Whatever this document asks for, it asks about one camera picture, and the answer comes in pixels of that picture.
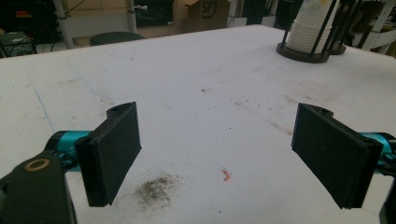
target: table surface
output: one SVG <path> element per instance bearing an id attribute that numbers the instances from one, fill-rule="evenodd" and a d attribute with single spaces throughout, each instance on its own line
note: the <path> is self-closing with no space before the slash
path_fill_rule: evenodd
<path id="1" fill-rule="evenodd" d="M 113 205 L 90 208 L 67 174 L 79 223 L 378 223 L 391 177 L 340 210 L 290 142 L 300 102 L 396 134 L 395 60 L 348 48 L 299 63 L 276 53 L 282 35 L 248 26 L 2 59 L 0 176 L 54 132 L 93 130 L 136 101 L 143 148 Z"/>

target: stack of cups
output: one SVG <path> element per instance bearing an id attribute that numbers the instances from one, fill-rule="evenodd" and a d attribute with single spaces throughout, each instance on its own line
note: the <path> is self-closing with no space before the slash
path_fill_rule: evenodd
<path id="1" fill-rule="evenodd" d="M 297 18 L 291 26 L 286 46 L 303 53 L 310 53 L 318 38 L 320 28 L 325 21 L 331 4 L 332 0 L 304 0 Z M 324 44 L 332 29 L 332 21 L 334 20 L 338 4 L 339 0 L 335 3 L 332 15 L 325 26 L 315 53 L 320 53 L 323 50 Z"/>

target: round stool seat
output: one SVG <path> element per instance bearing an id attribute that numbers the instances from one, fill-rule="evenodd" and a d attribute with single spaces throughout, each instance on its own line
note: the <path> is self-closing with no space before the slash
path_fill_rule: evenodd
<path id="1" fill-rule="evenodd" d="M 99 35 L 94 35 L 90 38 L 91 46 L 99 46 L 106 44 L 115 44 L 126 41 L 133 41 L 145 39 L 142 35 L 130 33 L 130 32 L 109 32 Z"/>

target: brass ring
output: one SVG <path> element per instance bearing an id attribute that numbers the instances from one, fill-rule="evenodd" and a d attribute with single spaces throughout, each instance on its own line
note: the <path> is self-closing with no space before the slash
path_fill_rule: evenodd
<path id="1" fill-rule="evenodd" d="M 24 167 L 24 170 L 27 172 L 34 172 L 45 168 L 49 164 L 50 164 L 49 159 L 38 159 L 27 163 Z"/>

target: black metal base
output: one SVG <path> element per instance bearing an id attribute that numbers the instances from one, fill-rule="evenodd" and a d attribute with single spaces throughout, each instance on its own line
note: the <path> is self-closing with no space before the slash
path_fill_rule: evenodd
<path id="1" fill-rule="evenodd" d="M 340 43 L 334 43 L 332 49 L 328 49 L 330 55 L 341 55 L 346 52 L 347 48 L 344 45 L 340 45 Z"/>
<path id="2" fill-rule="evenodd" d="M 330 54 L 327 51 L 314 54 L 313 57 L 310 57 L 309 53 L 302 53 L 293 49 L 289 49 L 286 47 L 286 43 L 283 48 L 282 43 L 279 43 L 276 47 L 276 52 L 286 58 L 303 63 L 326 63 L 330 57 Z"/>

